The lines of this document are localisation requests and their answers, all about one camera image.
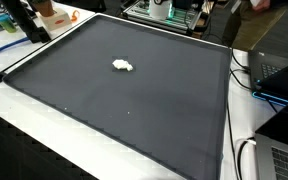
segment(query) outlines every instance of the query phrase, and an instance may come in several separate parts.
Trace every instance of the gray floor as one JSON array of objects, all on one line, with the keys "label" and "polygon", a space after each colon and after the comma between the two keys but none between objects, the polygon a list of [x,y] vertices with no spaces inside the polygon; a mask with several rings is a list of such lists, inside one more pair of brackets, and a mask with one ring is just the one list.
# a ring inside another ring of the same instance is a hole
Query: gray floor
[{"label": "gray floor", "polygon": [[[105,0],[107,11],[105,14],[116,15],[121,0]],[[212,34],[222,37],[226,20],[229,17],[231,2],[225,9],[215,9],[212,14]],[[208,39],[211,42],[221,43],[215,37]],[[258,43],[255,50],[288,58],[288,11],[271,31]]]}]

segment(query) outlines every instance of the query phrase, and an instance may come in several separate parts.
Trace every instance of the black cable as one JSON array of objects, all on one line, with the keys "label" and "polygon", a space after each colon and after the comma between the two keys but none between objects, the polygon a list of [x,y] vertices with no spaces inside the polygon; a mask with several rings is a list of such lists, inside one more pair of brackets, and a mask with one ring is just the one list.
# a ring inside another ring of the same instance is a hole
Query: black cable
[{"label": "black cable", "polygon": [[115,12],[115,17],[118,17],[122,13],[121,8],[118,8]]},{"label": "black cable", "polygon": [[162,3],[163,3],[163,0],[161,0],[161,2],[156,2],[157,0],[154,0],[154,3],[156,4],[156,5],[161,5]]},{"label": "black cable", "polygon": [[238,170],[236,168],[237,165],[236,165],[236,161],[235,161],[235,148],[234,148],[234,141],[233,141],[231,114],[230,114],[230,108],[229,108],[228,102],[227,102],[227,117],[228,117],[228,128],[229,128],[229,132],[230,132],[231,149],[232,149],[233,160],[234,160],[234,169],[235,169],[236,177],[238,177]]},{"label": "black cable", "polygon": [[223,46],[228,47],[228,46],[224,43],[224,41],[223,41],[220,37],[218,37],[217,35],[212,34],[212,33],[209,33],[209,34],[207,34],[206,36],[207,36],[207,37],[209,37],[209,36],[214,36],[214,37],[216,37],[218,40],[220,40],[220,42],[221,42],[221,44],[222,44]]},{"label": "black cable", "polygon": [[187,22],[186,22],[186,18],[187,18],[187,13],[188,13],[188,11],[189,11],[189,10],[186,10],[186,12],[185,12],[185,16],[184,16],[184,23],[185,23],[187,29],[189,30],[190,27],[188,26],[188,24],[187,24]]},{"label": "black cable", "polygon": [[237,81],[237,83],[238,83],[240,86],[242,86],[242,87],[245,88],[245,89],[252,90],[251,88],[245,86],[244,84],[242,84],[242,83],[238,80],[238,78],[235,76],[235,74],[234,74],[234,72],[232,71],[232,69],[230,69],[230,72],[231,72],[231,74],[233,75],[234,79]]},{"label": "black cable", "polygon": [[277,110],[276,110],[276,108],[274,107],[274,105],[273,105],[269,100],[266,99],[266,101],[267,101],[268,104],[272,107],[272,109],[275,111],[275,113],[277,113]]},{"label": "black cable", "polygon": [[241,72],[243,72],[243,73],[245,73],[245,74],[248,74],[248,71],[247,70],[245,70],[245,69],[234,69],[232,72],[234,73],[234,72],[237,72],[237,71],[241,71]]},{"label": "black cable", "polygon": [[243,149],[244,149],[245,145],[248,143],[248,140],[254,140],[254,137],[247,138],[247,140],[241,144],[241,146],[238,150],[238,153],[237,153],[237,168],[238,168],[238,174],[240,175],[240,180],[242,180],[241,157],[242,157]]},{"label": "black cable", "polygon": [[212,17],[210,16],[210,22],[209,22],[209,29],[208,29],[208,33],[205,35],[204,38],[202,38],[203,40],[207,41],[208,38],[210,37],[209,35],[211,34],[212,31]]},{"label": "black cable", "polygon": [[3,8],[2,10],[0,10],[0,13],[5,13],[6,12],[6,9]]},{"label": "black cable", "polygon": [[244,69],[246,69],[246,70],[250,70],[249,67],[243,66],[242,64],[240,64],[240,63],[236,60],[236,57],[235,57],[234,53],[233,53],[233,59],[234,59],[234,61],[235,61],[239,66],[241,66],[242,68],[244,68]]}]

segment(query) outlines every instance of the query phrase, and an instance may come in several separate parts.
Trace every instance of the gray mat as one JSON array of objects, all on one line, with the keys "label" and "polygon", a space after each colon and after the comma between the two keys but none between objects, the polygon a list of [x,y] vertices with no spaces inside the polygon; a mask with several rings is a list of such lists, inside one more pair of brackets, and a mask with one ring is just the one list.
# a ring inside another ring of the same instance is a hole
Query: gray mat
[{"label": "gray mat", "polygon": [[[135,70],[115,70],[116,58]],[[215,180],[229,65],[229,49],[96,16],[4,81],[188,179]]]}]

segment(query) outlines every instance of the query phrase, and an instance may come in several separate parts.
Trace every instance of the white table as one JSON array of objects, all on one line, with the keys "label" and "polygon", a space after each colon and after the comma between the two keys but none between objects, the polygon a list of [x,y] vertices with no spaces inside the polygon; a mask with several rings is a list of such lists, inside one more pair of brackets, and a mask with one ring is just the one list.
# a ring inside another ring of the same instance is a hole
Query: white table
[{"label": "white table", "polygon": [[[7,70],[6,73],[36,54],[25,58]],[[235,51],[235,56],[242,64],[247,65],[247,53]],[[235,68],[238,66],[232,62],[232,69]],[[248,76],[238,73],[236,72],[241,82],[248,85]],[[256,128],[274,114],[266,102],[251,97],[251,93],[241,88],[233,78],[230,80],[229,105],[235,142],[238,139],[253,136]],[[4,83],[0,83],[0,117],[98,179],[184,179],[134,150],[8,87]],[[223,154],[221,180],[236,180],[227,123]],[[254,147],[246,146],[242,158],[244,180],[257,179],[255,165]]]},{"label": "white table", "polygon": [[[71,6],[67,6],[67,5],[63,5],[63,4],[59,4],[55,2],[53,2],[53,6],[64,9],[70,17],[72,16],[72,13],[74,10],[78,10],[80,12],[80,17],[78,18],[76,22],[72,23],[72,26],[66,26],[66,27],[62,27],[60,29],[51,31],[49,34],[52,40],[59,37],[64,32],[68,31],[72,27],[77,26],[78,24],[80,24],[81,22],[85,21],[86,19],[90,18],[91,16],[95,14],[94,12],[91,12],[91,11],[86,11],[83,9],[79,9],[79,8],[75,8],[75,7],[71,7]],[[42,22],[38,18],[34,19],[34,22],[38,27],[42,26]],[[7,33],[6,31],[1,31],[0,32],[0,47],[5,44],[14,42],[18,39],[24,38],[24,37],[26,37],[26,35],[20,29],[20,27],[17,27],[16,33]],[[45,45],[46,44],[43,44],[41,42],[32,44],[30,41],[27,41],[27,42],[18,44],[7,50],[0,52],[0,72],[8,68],[9,66],[13,65],[17,61],[21,60],[25,56],[29,55],[33,51],[36,51]]]}]

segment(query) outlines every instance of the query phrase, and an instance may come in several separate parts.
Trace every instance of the orange object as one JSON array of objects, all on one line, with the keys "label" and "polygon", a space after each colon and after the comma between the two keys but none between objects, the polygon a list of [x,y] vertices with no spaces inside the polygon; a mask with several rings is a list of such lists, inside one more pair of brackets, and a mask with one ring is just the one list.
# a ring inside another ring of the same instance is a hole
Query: orange object
[{"label": "orange object", "polygon": [[78,12],[78,10],[75,10],[72,14],[71,21],[75,22],[79,17],[80,17],[80,12]]}]

